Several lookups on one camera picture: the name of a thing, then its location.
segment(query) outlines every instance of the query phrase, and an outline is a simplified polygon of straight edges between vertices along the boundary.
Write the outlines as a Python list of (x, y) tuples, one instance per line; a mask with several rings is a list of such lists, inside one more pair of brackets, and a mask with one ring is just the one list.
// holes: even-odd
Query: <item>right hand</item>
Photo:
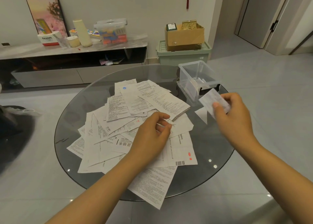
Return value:
[(217, 102), (213, 103), (214, 114), (218, 127), (227, 140), (236, 148), (255, 140), (252, 130), (250, 112), (237, 93), (221, 94), (231, 105), (228, 114)]

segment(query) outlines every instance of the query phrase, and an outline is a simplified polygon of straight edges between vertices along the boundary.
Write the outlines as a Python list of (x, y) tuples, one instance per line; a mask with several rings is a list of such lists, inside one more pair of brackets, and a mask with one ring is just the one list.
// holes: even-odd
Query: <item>round glass table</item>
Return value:
[[(54, 135), (57, 158), (69, 177), (88, 189), (104, 175), (103, 173), (77, 173), (81, 159), (66, 148), (80, 137), (77, 129), (85, 124), (86, 113), (104, 106), (107, 98), (114, 95), (115, 82), (134, 78), (137, 82), (149, 79), (188, 103), (186, 96), (177, 86), (179, 74), (177, 66), (159, 64), (137, 66), (107, 75), (78, 93), (60, 116)], [(227, 93), (227, 91), (221, 86), (219, 93)], [(221, 135), (215, 120), (208, 116), (206, 125), (195, 113), (201, 107), (203, 106), (193, 106), (187, 111), (189, 119), (194, 124), (190, 137), (198, 165), (179, 166), (166, 197), (182, 194), (201, 185), (215, 175), (233, 153), (233, 147)], [(126, 190), (121, 200), (141, 201), (142, 199)]]

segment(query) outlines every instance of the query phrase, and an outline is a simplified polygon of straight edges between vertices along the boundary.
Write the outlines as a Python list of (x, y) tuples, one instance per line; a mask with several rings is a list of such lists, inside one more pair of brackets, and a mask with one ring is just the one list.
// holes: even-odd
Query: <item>finger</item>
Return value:
[(242, 103), (242, 99), (238, 93), (221, 94), (221, 97), (227, 101), (230, 101), (231, 105)]
[(218, 102), (214, 102), (212, 106), (217, 123), (224, 122), (227, 119), (224, 108)]
[(159, 136), (159, 140), (162, 144), (164, 144), (165, 146), (165, 143), (168, 139), (168, 137), (170, 136), (171, 134), (171, 128), (172, 128), (172, 124), (168, 124), (164, 127), (164, 130), (162, 131), (162, 133), (160, 134)]
[(147, 118), (145, 123), (151, 124), (152, 126), (155, 126), (156, 123), (161, 119), (168, 119), (170, 118), (170, 115), (166, 113), (161, 112), (154, 112), (150, 117)]
[(162, 127), (159, 124), (156, 124), (156, 130), (159, 131), (159, 132), (162, 132), (162, 131), (164, 131), (164, 127)]
[(159, 121), (157, 121), (157, 124), (161, 124), (162, 126), (165, 127), (169, 123), (167, 121), (165, 121), (164, 119), (160, 119)]

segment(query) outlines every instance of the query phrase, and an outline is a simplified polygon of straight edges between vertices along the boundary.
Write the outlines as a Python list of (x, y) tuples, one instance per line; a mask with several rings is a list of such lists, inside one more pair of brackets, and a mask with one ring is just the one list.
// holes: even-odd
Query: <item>barcode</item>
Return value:
[(185, 165), (184, 161), (175, 161), (176, 165)]

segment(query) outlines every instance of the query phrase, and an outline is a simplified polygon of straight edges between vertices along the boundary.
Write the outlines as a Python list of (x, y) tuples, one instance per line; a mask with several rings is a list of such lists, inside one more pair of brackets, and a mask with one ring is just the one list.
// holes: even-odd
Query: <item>framed picture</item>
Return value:
[(38, 34), (60, 31), (69, 35), (60, 0), (26, 0)]

